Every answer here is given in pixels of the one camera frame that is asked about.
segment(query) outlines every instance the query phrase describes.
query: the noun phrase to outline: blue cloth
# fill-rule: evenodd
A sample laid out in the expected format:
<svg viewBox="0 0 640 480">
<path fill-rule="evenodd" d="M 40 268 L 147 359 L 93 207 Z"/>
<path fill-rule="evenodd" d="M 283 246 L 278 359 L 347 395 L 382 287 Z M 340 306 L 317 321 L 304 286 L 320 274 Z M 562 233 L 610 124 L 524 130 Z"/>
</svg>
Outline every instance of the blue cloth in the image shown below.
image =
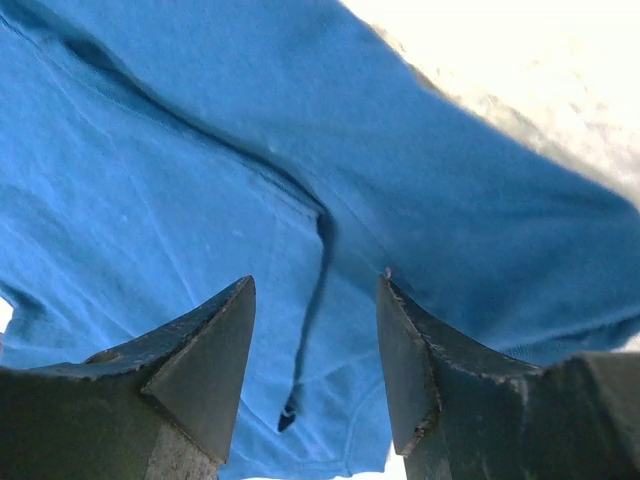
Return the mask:
<svg viewBox="0 0 640 480">
<path fill-rule="evenodd" d="M 223 480 L 382 470 L 386 267 L 538 364 L 640 329 L 635 209 L 422 91 L 338 3 L 0 0 L 0 15 L 2 361 L 82 361 L 254 275 Z"/>
</svg>

